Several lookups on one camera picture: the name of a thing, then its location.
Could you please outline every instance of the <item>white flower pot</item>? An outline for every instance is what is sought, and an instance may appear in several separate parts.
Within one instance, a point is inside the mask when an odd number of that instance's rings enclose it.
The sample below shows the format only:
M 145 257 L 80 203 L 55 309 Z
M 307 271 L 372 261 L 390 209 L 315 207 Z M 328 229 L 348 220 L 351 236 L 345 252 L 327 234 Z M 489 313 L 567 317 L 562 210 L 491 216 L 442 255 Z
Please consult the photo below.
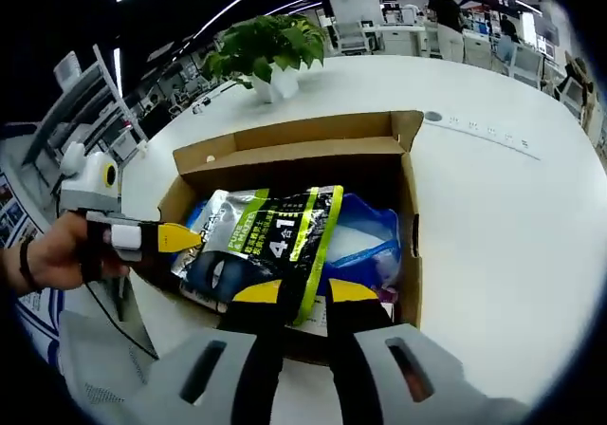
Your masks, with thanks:
M 259 99 L 263 102 L 278 102 L 287 100 L 300 89 L 297 83 L 297 71 L 292 67 L 282 70 L 278 65 L 272 63 L 272 77 L 270 83 L 262 81 L 254 74 L 250 81 Z

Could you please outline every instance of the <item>human hand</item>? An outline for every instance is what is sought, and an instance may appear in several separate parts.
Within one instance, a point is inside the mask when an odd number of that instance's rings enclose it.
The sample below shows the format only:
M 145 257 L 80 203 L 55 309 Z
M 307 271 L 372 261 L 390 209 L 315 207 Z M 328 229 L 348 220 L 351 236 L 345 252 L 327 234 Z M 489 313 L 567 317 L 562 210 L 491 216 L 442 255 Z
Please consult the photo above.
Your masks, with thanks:
M 29 271 L 39 287 L 73 289 L 83 284 L 78 248 L 86 241 L 86 219 L 73 212 L 62 215 L 43 237 L 33 240 L 28 247 Z M 20 271 L 19 246 L 7 249 L 4 264 L 9 284 L 19 295 L 30 292 Z M 128 274 L 114 251 L 101 259 L 101 277 L 113 278 Z

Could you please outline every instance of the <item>poster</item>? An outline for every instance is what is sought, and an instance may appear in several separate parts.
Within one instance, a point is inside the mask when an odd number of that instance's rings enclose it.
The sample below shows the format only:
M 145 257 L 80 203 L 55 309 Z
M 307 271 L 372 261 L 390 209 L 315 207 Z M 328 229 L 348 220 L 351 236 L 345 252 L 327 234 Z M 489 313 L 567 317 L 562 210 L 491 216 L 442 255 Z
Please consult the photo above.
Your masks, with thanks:
M 28 216 L 6 176 L 0 171 L 0 248 L 9 248 L 42 231 Z M 44 289 L 21 297 L 17 311 L 40 355 L 59 368 L 59 313 L 64 309 L 64 292 Z

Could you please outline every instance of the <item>cardboard box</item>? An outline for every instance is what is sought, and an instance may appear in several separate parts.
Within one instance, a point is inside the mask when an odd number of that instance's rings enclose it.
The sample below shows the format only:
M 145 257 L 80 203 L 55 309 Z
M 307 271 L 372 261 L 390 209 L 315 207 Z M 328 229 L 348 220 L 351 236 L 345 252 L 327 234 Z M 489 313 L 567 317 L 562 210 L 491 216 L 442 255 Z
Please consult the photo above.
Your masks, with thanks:
M 342 185 L 345 193 L 356 193 L 377 209 L 398 213 L 403 252 L 395 319 L 419 326 L 419 215 L 409 152 L 422 120 L 423 114 L 417 111 L 321 117 L 249 129 L 180 148 L 173 153 L 179 177 L 158 206 L 160 217 L 184 223 L 194 204 L 217 189 L 291 192 Z M 156 273 L 142 271 L 141 275 L 165 290 L 178 290 L 177 278 L 160 275 L 157 268 Z

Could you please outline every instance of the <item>black wristband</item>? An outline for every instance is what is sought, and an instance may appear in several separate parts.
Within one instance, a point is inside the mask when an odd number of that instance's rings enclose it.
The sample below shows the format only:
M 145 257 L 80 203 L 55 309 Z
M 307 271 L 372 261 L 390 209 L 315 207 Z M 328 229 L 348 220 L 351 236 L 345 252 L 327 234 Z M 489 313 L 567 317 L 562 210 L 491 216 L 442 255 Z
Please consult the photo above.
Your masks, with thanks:
M 19 248 L 19 262 L 21 263 L 19 270 L 21 271 L 21 274 L 23 275 L 24 279 L 26 280 L 26 283 L 28 283 L 28 286 L 31 289 L 31 291 L 40 292 L 42 290 L 42 288 L 36 284 L 36 281 L 34 280 L 34 277 L 32 276 L 31 271 L 29 271 L 29 264 L 28 264 L 29 242 L 31 242 L 31 238 L 27 238 L 26 240 L 24 240 L 21 243 L 21 247 Z

